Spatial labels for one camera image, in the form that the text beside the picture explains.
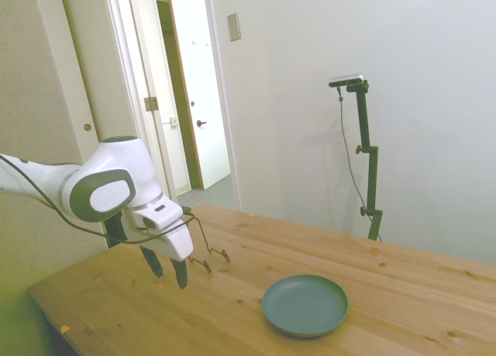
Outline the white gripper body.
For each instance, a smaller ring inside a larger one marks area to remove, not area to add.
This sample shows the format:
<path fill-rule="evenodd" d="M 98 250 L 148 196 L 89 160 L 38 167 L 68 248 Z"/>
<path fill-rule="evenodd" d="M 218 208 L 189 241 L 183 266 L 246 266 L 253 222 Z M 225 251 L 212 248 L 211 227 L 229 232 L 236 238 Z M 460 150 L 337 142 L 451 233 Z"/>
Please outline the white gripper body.
<path fill-rule="evenodd" d="M 148 239 L 142 245 L 152 251 L 166 254 L 177 261 L 183 261 L 194 250 L 192 239 L 185 221 L 178 219 L 164 230 L 140 231 L 140 239 Z"/>

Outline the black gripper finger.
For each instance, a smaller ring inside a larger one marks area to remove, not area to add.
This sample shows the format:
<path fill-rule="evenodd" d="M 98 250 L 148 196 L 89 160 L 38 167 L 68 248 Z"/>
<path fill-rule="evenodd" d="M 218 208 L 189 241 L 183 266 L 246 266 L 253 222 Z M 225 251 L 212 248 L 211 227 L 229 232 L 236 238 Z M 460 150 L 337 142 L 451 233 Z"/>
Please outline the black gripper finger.
<path fill-rule="evenodd" d="M 171 258 L 170 262 L 175 271 L 175 277 L 180 289 L 185 289 L 188 285 L 188 271 L 185 260 L 179 261 Z"/>
<path fill-rule="evenodd" d="M 156 256 L 156 253 L 148 248 L 140 246 L 140 250 L 149 265 L 150 269 L 157 278 L 161 278 L 164 275 L 162 265 Z"/>

